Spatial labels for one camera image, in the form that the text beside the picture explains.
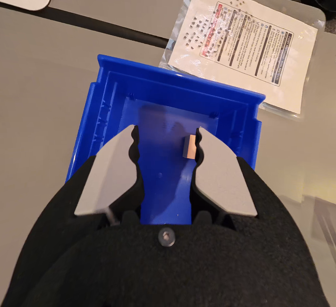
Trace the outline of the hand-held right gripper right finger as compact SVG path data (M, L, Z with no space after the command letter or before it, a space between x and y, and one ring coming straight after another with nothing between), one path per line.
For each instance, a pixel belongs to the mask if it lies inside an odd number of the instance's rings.
M257 217L237 155L205 128L195 134L195 162L190 186L191 222L207 212L212 223L228 216Z

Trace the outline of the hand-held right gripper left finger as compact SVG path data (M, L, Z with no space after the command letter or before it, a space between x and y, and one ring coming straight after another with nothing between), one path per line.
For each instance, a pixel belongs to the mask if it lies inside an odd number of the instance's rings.
M138 160L139 129L129 125L96 154L74 211L77 217L104 214L110 225L140 224L145 197Z

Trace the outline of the small wooden cube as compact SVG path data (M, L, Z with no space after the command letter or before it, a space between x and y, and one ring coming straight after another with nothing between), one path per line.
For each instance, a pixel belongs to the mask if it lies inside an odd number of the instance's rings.
M196 135L189 134L184 137L183 158L195 160L196 156Z

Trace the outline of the blue plastic bin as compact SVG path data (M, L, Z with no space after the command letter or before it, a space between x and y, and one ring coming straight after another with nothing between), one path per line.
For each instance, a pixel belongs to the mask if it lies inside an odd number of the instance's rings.
M115 57L97 59L98 76L88 90L66 181L132 124L139 128L142 224L191 224L195 160L183 157L183 146L199 127L255 168L261 94Z

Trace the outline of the instruction sheet in plastic sleeve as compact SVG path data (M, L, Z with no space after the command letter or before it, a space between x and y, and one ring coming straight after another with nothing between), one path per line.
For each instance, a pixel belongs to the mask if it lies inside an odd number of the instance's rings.
M183 0L160 68L265 95L260 108L301 118L317 8L291 0Z

